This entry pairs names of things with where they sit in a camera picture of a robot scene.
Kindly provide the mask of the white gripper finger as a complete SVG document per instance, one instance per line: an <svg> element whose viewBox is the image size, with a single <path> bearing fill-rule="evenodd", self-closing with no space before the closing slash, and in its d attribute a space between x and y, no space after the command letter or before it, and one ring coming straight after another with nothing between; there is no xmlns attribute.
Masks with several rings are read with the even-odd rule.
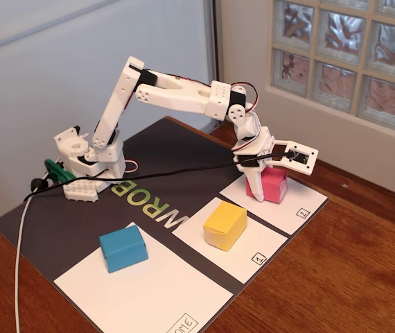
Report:
<svg viewBox="0 0 395 333"><path fill-rule="evenodd" d="M258 202L264 201L264 192L262 184L262 172L265 166L258 167L247 167L245 170L245 176L249 183L249 188Z"/></svg>

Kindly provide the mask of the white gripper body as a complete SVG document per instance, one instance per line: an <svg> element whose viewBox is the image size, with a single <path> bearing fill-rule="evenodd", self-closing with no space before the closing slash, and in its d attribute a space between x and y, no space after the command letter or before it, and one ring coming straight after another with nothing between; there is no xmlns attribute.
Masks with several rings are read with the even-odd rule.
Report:
<svg viewBox="0 0 395 333"><path fill-rule="evenodd" d="M266 162L271 160L255 160L247 162L257 156L267 155L272 152L275 143L275 138L270 134L268 127L261 127L260 133L256 139L249 144L246 144L245 140L238 140L234 146L234 161L240 162L237 164L237 168L240 172L259 172L261 173L266 167Z"/></svg>

